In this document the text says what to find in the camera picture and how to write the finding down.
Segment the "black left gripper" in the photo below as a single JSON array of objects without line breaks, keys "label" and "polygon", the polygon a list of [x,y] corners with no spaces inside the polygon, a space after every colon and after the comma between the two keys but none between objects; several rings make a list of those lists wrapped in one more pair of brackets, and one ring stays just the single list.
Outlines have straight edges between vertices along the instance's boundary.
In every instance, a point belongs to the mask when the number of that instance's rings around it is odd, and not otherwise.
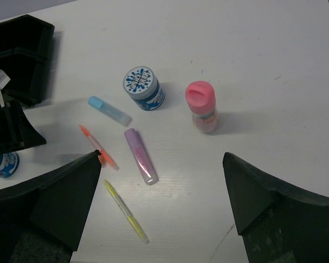
[{"label": "black left gripper", "polygon": [[24,113],[24,108],[32,108],[39,100],[14,98],[3,95],[0,104],[0,153],[21,151],[45,145],[46,139],[32,126]]}]

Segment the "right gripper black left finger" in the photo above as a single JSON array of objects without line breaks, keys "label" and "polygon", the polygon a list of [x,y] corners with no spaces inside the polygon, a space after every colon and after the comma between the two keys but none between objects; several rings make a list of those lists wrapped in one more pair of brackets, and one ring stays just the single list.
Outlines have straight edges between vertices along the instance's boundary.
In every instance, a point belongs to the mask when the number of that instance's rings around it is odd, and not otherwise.
[{"label": "right gripper black left finger", "polygon": [[0,262],[70,262],[99,181],[99,156],[0,189]]}]

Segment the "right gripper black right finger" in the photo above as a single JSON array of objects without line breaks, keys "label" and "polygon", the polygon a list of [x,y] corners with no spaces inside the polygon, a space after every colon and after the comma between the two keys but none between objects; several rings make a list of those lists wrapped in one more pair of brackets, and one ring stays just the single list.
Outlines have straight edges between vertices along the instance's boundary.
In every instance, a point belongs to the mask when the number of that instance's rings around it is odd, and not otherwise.
[{"label": "right gripper black right finger", "polygon": [[329,197],[225,153],[223,169],[249,262],[329,262]]}]

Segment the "thin yellow highlighter pen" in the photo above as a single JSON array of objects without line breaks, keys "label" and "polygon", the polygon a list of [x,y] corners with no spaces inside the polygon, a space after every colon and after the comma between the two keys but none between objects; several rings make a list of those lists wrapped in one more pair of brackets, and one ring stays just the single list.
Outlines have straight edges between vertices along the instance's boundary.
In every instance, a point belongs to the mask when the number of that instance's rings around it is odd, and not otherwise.
[{"label": "thin yellow highlighter pen", "polygon": [[145,243],[148,244],[150,241],[142,229],[142,227],[137,222],[136,218],[133,216],[131,211],[126,206],[125,202],[122,200],[118,192],[115,190],[115,188],[107,181],[103,180],[103,184],[105,185],[107,191],[112,196],[113,200],[117,203],[118,207],[122,210],[123,214],[127,218],[128,222],[132,226],[133,230],[136,232],[138,237]]}]

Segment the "thin orange highlighter pen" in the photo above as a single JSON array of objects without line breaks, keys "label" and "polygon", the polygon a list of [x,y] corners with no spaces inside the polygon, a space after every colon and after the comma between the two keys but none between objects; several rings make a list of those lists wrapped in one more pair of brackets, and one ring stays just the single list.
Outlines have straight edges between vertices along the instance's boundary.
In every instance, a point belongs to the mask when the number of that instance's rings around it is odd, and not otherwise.
[{"label": "thin orange highlighter pen", "polygon": [[79,125],[80,130],[85,135],[85,137],[90,141],[90,143],[101,153],[101,156],[105,162],[107,162],[114,170],[119,170],[118,165],[116,162],[111,158],[111,156],[103,149],[101,144],[99,144],[96,139],[92,136],[92,134],[88,131],[88,129],[83,126]]}]

